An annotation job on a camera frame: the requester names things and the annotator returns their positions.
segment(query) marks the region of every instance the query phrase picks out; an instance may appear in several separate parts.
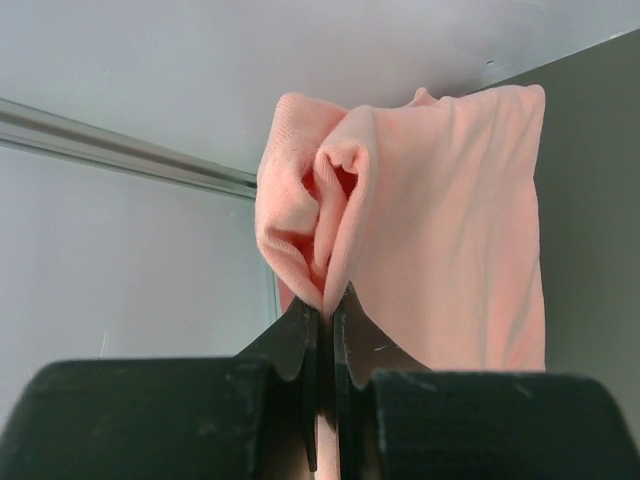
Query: pink fabric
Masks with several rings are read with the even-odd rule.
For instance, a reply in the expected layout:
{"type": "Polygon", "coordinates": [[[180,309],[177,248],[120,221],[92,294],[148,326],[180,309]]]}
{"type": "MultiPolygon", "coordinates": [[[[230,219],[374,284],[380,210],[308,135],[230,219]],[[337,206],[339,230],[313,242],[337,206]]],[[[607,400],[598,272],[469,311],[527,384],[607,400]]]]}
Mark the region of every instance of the pink fabric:
{"type": "Polygon", "coordinates": [[[258,171],[259,248],[325,318],[351,280],[433,369],[542,370],[543,112],[538,86],[437,101],[420,89],[406,107],[351,111],[285,95],[258,171]]]}

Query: pink towel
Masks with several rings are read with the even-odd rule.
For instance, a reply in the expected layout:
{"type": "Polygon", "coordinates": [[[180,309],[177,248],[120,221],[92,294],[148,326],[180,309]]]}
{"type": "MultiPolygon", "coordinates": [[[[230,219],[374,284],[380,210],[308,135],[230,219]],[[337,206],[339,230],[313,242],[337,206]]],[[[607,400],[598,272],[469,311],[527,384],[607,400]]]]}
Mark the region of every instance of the pink towel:
{"type": "Polygon", "coordinates": [[[351,280],[430,368],[541,370],[543,112],[538,86],[351,111],[285,95],[258,171],[258,246],[325,318],[351,280]]]}

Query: white surface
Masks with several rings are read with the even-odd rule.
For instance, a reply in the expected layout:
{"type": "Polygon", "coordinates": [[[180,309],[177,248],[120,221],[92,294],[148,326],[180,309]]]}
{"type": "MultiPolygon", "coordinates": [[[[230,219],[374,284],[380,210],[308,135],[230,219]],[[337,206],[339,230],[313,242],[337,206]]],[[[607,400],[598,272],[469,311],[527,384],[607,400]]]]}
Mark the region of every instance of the white surface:
{"type": "Polygon", "coordinates": [[[0,12],[0,97],[250,172],[288,91],[398,105],[640,27],[638,0],[0,0],[0,12]]]}
{"type": "Polygon", "coordinates": [[[0,428],[53,360],[237,353],[272,282],[250,201],[0,147],[0,428]]]}

